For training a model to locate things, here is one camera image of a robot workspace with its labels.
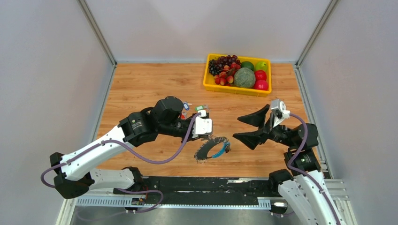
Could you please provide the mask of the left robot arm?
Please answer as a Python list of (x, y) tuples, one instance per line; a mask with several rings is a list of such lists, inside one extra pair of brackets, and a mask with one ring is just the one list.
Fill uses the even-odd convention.
[(65, 199), (105, 188), (113, 188), (117, 193), (140, 193), (144, 182), (139, 169), (130, 166), (122, 170), (102, 170), (98, 165), (125, 151), (155, 165), (157, 161), (141, 156), (135, 148), (155, 141), (158, 135), (179, 137), (182, 145), (186, 145), (213, 133), (213, 121), (205, 110), (185, 119), (183, 109), (180, 99), (168, 96), (153, 107), (131, 113), (85, 147), (69, 154), (52, 154), (50, 169), (56, 175), (50, 187)]

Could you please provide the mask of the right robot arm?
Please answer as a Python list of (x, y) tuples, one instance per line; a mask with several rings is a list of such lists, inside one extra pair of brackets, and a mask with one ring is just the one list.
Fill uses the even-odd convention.
[(306, 123), (276, 101), (262, 109), (238, 117), (238, 121), (257, 127), (256, 131), (235, 133), (234, 138), (254, 150), (271, 140), (288, 147), (284, 153), (286, 169), (269, 174), (268, 189), (280, 195), (304, 225), (344, 225), (326, 186), (313, 148), (318, 146), (317, 126)]

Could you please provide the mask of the metal key organizer blue handle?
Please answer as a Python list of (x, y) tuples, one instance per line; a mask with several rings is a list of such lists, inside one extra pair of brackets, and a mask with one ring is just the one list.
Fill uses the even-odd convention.
[(194, 158), (198, 163), (205, 163), (209, 159), (218, 158), (231, 150), (230, 141), (225, 136), (208, 135), (203, 137), (201, 141), (202, 145), (194, 154)]

